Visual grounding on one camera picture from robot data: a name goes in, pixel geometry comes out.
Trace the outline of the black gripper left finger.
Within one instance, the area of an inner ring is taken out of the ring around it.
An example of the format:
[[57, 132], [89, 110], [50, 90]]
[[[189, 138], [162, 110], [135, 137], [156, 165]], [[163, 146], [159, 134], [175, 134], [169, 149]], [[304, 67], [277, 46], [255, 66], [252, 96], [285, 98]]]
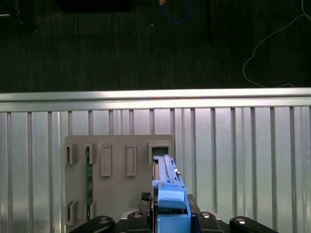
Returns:
[[150, 204], [151, 193], [142, 192], [140, 206], [136, 211], [123, 214], [116, 222], [109, 216], [97, 216], [87, 221], [73, 233], [150, 233]]

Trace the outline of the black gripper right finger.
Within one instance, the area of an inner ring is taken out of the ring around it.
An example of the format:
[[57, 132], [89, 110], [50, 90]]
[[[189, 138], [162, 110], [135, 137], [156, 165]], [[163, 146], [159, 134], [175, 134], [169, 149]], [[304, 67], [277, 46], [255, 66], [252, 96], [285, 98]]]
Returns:
[[192, 233], [274, 233], [275, 231], [251, 218], [236, 216], [228, 223], [211, 212], [202, 212], [192, 194], [188, 195]]

